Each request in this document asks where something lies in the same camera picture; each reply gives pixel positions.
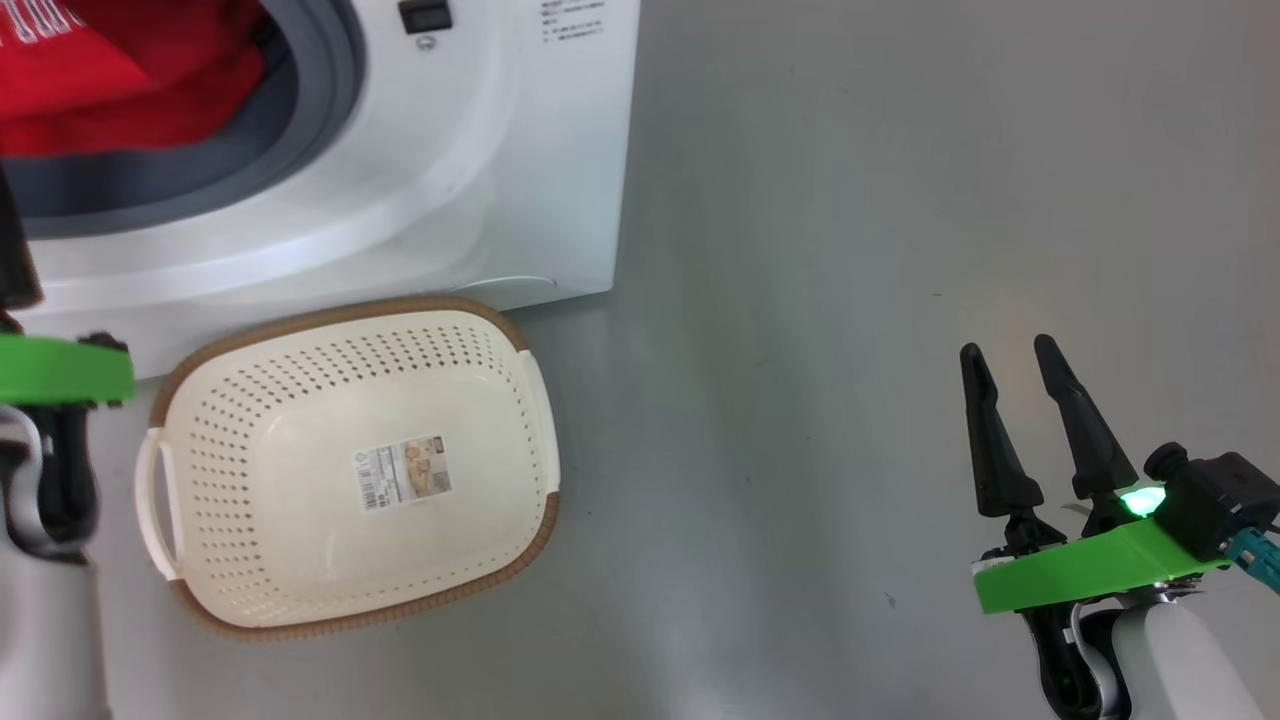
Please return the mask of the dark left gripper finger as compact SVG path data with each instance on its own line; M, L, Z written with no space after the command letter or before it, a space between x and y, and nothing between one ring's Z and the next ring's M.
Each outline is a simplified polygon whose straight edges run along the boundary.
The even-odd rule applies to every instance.
M44 301L26 228L1 170L1 311L26 310Z

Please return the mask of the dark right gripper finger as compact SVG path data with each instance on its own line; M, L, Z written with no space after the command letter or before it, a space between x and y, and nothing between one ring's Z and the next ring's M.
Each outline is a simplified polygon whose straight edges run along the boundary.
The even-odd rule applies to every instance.
M1135 468L1055 337L1038 334L1034 351L1046 393L1057 404L1062 419L1075 468L1074 495L1087 500L1133 487L1138 482Z
M1044 496L1012 447L986 356L978 345L968 343L959 357L978 512L984 518L1032 518Z

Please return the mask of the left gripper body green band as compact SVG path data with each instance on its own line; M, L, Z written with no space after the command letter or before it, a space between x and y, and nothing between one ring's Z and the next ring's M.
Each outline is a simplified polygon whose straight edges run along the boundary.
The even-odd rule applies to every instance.
M3 525L17 547L83 547L99 524L90 414L136 397L128 347L3 336Z

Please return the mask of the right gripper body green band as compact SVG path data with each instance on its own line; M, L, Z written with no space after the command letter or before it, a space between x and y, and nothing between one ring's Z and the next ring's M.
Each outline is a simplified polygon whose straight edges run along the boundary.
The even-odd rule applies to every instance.
M1032 518L974 564L988 615L1030 634L1039 688L1057 719L1229 719L1233 666L1179 600L1228 565L1233 509L1196 484L1169 484L1153 512L1069 541Z

